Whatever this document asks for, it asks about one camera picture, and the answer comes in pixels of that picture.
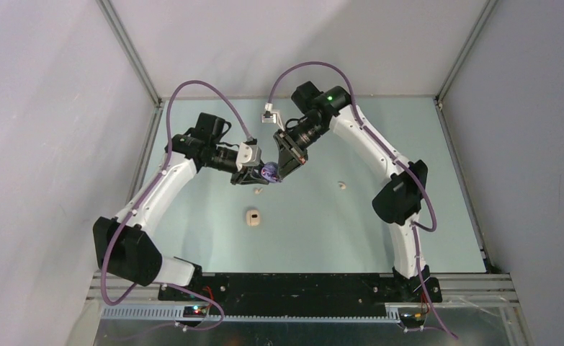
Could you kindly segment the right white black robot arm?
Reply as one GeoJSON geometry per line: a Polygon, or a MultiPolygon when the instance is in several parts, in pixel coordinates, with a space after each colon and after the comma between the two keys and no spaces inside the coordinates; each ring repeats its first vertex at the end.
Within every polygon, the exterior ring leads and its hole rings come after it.
{"type": "Polygon", "coordinates": [[[422,205],[431,205],[425,193],[427,165],[396,151],[341,86],[322,92],[308,81],[296,88],[291,100],[302,116],[296,125],[273,135],[278,147],[277,179],[282,181],[305,165],[308,147],[327,132],[349,144],[382,181],[372,207],[390,229],[393,272],[401,276],[395,282],[395,292],[404,301],[416,300],[424,292],[419,276],[426,262],[412,228],[418,225],[422,205]]]}

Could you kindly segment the purple earbud charging case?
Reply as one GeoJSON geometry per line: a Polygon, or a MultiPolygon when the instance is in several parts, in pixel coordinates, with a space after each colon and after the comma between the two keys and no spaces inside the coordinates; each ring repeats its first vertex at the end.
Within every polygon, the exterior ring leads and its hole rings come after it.
{"type": "Polygon", "coordinates": [[[266,181],[271,183],[269,181],[270,176],[278,176],[279,177],[277,163],[274,162],[274,161],[269,161],[269,162],[265,163],[264,167],[262,168],[261,174],[262,174],[263,179],[265,179],[266,181]]]}

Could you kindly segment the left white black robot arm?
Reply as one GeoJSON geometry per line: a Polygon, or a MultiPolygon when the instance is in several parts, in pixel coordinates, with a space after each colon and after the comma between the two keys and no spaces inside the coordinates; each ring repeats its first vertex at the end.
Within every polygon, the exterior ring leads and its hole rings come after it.
{"type": "Polygon", "coordinates": [[[174,284],[187,300],[202,295],[204,281],[195,275],[196,265],[163,255],[153,235],[181,189],[202,168],[229,173],[233,184],[268,183],[259,175],[263,162],[257,140],[230,145],[222,140],[229,129],[228,121],[202,112],[194,127],[172,137],[151,181],[114,217],[96,220],[93,233],[100,268],[141,286],[174,284]]]}

